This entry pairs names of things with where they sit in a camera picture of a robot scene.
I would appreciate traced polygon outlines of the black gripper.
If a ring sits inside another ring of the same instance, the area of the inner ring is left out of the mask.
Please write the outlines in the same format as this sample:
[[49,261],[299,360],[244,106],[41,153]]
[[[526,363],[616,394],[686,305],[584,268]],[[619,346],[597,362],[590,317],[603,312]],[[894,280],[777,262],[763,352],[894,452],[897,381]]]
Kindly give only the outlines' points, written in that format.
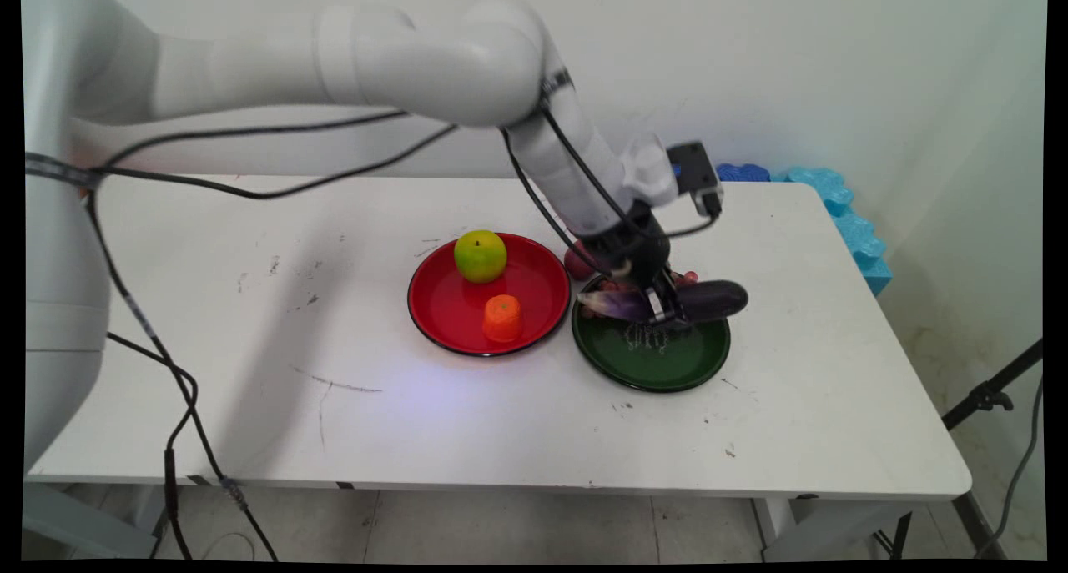
[[576,266],[579,278],[594,273],[604,280],[598,290],[625,291],[645,295],[649,304],[648,322],[662,324],[668,321],[660,296],[668,296],[676,327],[692,325],[684,311],[678,289],[695,284],[694,273],[676,273],[668,267],[670,241],[663,228],[645,202],[633,202],[625,223],[617,224],[602,234],[580,236],[576,239]]

